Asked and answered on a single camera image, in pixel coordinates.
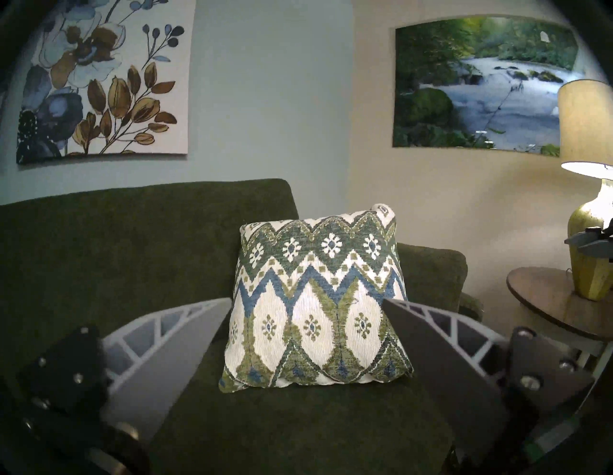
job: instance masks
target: light blue wall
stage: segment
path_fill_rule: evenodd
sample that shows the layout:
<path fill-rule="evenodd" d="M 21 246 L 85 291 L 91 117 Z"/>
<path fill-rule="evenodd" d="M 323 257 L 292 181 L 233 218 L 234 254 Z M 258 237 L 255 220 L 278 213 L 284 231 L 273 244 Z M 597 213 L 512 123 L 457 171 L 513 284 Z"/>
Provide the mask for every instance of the light blue wall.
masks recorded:
<path fill-rule="evenodd" d="M 90 159 L 19 169 L 18 63 L 0 127 L 0 204 L 181 181 L 284 178 L 301 217 L 346 212 L 350 0 L 198 0 L 185 158 Z"/>

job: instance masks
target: yellow lamp base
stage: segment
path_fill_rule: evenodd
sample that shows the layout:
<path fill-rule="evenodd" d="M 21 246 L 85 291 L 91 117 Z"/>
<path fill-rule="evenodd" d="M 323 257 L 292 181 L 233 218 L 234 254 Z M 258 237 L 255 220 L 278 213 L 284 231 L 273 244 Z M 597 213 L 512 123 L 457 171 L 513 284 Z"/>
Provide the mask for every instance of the yellow lamp base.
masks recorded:
<path fill-rule="evenodd" d="M 568 236 L 586 227 L 607 227 L 613 218 L 613 180 L 603 180 L 598 197 L 577 209 L 568 221 Z M 613 286 L 613 264 L 581 254 L 570 246 L 575 291 L 590 300 L 602 300 Z"/>

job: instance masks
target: side table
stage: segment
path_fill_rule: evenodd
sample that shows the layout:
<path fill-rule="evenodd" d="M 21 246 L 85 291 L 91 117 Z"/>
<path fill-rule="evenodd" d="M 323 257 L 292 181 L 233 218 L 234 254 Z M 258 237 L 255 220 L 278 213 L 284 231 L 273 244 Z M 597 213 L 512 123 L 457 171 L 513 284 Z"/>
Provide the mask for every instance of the side table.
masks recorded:
<path fill-rule="evenodd" d="M 593 375 L 598 380 L 613 354 L 613 291 L 599 302 L 587 300 L 575 293 L 570 272 L 547 267 L 512 270 L 506 285 L 527 308 L 565 330 L 557 332 L 555 340 L 570 346 L 577 337 L 593 342 L 594 349 L 582 351 L 577 362 L 584 367 L 590 355 L 595 356 Z M 567 335 L 566 341 L 560 335 Z"/>

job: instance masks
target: throw pillow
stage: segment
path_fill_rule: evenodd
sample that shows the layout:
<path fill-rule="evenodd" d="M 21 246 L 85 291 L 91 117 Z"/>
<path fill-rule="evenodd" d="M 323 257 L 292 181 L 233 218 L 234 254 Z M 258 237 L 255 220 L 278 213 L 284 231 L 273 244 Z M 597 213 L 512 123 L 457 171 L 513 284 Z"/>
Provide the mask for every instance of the throw pillow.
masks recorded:
<path fill-rule="evenodd" d="M 387 382 L 413 369 L 384 298 L 406 300 L 385 205 L 240 228 L 219 389 Z"/>

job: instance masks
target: green sofa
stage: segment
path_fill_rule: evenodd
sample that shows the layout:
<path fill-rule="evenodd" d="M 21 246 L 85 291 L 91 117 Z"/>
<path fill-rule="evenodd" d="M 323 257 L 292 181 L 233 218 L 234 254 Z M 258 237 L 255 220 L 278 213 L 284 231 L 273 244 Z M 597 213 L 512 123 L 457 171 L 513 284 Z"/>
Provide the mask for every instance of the green sofa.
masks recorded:
<path fill-rule="evenodd" d="M 78 325 L 108 335 L 147 313 L 231 297 L 238 228 L 297 218 L 289 185 L 277 179 L 0 207 L 2 375 L 20 395 L 18 369 Z M 462 294 L 461 253 L 404 244 L 398 251 L 410 300 L 479 318 L 479 303 Z M 155 473 L 438 473 L 452 434 L 418 374 L 389 384 L 222 394 L 227 325 L 226 318 L 148 448 Z"/>

